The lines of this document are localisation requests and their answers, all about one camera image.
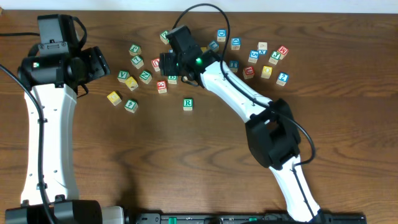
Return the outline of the green R letter block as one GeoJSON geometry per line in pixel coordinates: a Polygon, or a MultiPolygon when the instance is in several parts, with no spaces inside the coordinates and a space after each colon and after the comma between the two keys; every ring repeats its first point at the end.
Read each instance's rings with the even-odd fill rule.
{"type": "Polygon", "coordinates": [[[193,110],[193,98],[184,98],[183,99],[183,110],[184,111],[192,111],[193,110]]]}

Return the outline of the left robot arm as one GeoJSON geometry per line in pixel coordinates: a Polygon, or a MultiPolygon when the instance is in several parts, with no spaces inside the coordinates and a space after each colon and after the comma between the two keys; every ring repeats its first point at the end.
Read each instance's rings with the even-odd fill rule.
{"type": "Polygon", "coordinates": [[[127,223],[122,207],[80,199],[73,171],[77,89],[109,73],[98,47],[22,61],[14,79],[25,91],[29,114],[28,168],[21,205],[6,210],[6,223],[127,223]]]}

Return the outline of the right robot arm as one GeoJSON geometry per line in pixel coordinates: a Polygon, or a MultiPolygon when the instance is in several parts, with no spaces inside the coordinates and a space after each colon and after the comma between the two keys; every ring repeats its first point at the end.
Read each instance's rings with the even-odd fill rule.
{"type": "Polygon", "coordinates": [[[296,222],[316,222],[320,206],[312,197],[300,158],[300,135],[308,133],[294,120],[289,105],[272,101],[238,78],[212,51],[184,62],[176,53],[161,53],[159,67],[164,76],[181,75],[195,80],[219,96],[245,123],[248,147],[258,163],[271,170],[285,198],[287,212],[296,222]]]}

